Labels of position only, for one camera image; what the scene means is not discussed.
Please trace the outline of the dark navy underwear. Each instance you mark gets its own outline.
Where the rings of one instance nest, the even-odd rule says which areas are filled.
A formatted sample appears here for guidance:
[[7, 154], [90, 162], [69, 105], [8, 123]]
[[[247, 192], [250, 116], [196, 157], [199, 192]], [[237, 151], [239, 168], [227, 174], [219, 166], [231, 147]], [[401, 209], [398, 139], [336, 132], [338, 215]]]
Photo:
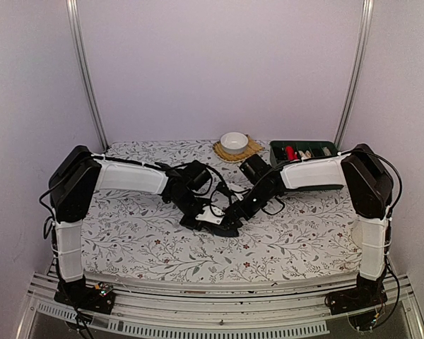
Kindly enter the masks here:
[[233, 238], [233, 237], [239, 236], [238, 230], [235, 230], [235, 229], [224, 230], [224, 229], [218, 227], [217, 225], [213, 225], [213, 224], [208, 223], [208, 222], [203, 224], [203, 227], [208, 232], [210, 232], [211, 234], [213, 234], [214, 236], [217, 236], [217, 237]]

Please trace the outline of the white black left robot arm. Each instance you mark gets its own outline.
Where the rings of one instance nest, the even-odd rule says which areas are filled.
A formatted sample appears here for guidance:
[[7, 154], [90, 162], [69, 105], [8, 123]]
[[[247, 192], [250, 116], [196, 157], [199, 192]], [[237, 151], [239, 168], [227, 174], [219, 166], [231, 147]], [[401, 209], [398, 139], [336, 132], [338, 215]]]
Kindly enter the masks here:
[[87, 287], [81, 263], [81, 228], [93, 194], [101, 189], [140, 191], [162, 196], [182, 211], [181, 225], [206, 229], [225, 236], [222, 217], [199, 189], [211, 180], [207, 165], [193, 161], [171, 167], [163, 163], [144, 164], [104, 155], [94, 155], [84, 145], [76, 146], [49, 180], [50, 211], [46, 223], [52, 233], [52, 251], [57, 260], [60, 302], [83, 307], [110, 297], [103, 287]]

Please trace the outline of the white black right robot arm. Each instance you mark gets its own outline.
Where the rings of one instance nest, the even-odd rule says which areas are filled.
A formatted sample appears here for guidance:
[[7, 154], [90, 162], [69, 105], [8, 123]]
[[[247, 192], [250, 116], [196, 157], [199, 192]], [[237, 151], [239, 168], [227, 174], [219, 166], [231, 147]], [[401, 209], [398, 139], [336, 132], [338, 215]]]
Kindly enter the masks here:
[[275, 167], [259, 155], [247, 158], [240, 171], [253, 187], [241, 201], [225, 209], [220, 226], [226, 231], [240, 227], [268, 201], [288, 191], [303, 188], [347, 188], [357, 216], [357, 239], [362, 249], [356, 286], [330, 292], [325, 302], [333, 315], [374, 307], [387, 301], [383, 280], [388, 272], [387, 254], [391, 221], [399, 197], [393, 197], [395, 167], [364, 144], [335, 156], [292, 160]]

